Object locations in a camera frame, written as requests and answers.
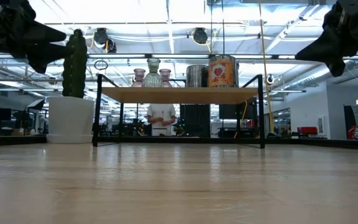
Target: tin can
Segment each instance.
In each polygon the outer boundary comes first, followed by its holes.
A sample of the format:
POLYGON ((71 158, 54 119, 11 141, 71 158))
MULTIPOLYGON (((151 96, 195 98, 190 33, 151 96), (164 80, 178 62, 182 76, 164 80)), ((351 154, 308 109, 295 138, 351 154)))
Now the tin can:
POLYGON ((208 87, 208 66, 190 65, 187 67, 186 87, 208 87))
POLYGON ((218 55, 209 59, 209 87, 239 87, 236 58, 218 55))

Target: red chair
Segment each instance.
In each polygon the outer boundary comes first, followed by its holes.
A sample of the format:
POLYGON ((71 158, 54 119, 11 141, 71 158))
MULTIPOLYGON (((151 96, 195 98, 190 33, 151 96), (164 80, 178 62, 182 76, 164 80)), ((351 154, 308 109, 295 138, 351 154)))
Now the red chair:
POLYGON ((356 130, 356 126, 352 126, 350 130, 347 132, 347 139, 354 140, 354 130, 356 130))

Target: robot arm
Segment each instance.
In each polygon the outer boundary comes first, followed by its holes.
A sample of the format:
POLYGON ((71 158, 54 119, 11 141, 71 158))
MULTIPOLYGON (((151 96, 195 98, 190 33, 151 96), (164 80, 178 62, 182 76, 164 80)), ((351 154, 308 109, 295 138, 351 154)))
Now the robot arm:
POLYGON ((297 60, 324 62, 334 77, 345 69, 343 57, 358 52, 358 1, 337 0, 324 17, 323 33, 295 55, 297 60))

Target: spotlight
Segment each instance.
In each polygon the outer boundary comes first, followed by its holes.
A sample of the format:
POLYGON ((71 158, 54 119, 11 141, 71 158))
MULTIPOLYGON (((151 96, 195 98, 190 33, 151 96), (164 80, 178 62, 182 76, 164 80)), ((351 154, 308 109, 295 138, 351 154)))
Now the spotlight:
POLYGON ((116 53, 117 52, 117 45, 115 41, 109 38, 106 33, 106 28, 97 28, 96 32, 94 33, 93 40, 95 46, 106 50, 107 53, 116 53))
POLYGON ((204 28, 196 28, 194 31, 193 39, 197 44, 206 44, 208 36, 206 35, 204 28))
POLYGON ((49 77, 49 80, 50 80, 49 84, 51 84, 51 85, 56 85, 57 84, 57 82, 54 81, 54 80, 56 80, 55 77, 49 77))
POLYGON ((267 84, 268 85, 272 85, 274 83, 274 76, 272 74, 270 74, 268 77, 267 77, 267 84))

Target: pink glass vase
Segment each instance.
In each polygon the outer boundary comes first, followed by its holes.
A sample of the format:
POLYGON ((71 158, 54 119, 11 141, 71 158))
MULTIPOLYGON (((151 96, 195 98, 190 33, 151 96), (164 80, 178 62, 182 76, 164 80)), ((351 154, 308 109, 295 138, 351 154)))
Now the pink glass vase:
POLYGON ((171 70, 169 69, 160 69, 160 76, 162 78, 162 83, 164 87, 172 87, 169 82, 169 76, 171 75, 171 70))
POLYGON ((135 72, 135 82, 132 84, 132 87, 142 87, 143 86, 143 78, 146 70, 137 68, 134 70, 135 72))

